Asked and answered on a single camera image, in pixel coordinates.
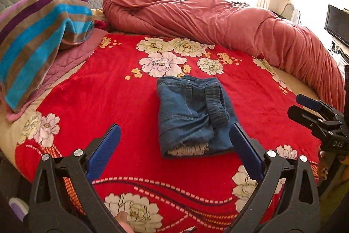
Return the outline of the left hand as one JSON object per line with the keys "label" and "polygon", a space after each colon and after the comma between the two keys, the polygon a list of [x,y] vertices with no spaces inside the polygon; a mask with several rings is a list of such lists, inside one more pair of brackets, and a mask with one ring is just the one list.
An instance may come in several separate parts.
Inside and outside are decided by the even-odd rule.
{"label": "left hand", "polygon": [[134,233],[133,229],[127,223],[127,217],[128,214],[125,211],[119,211],[115,219],[127,233]]}

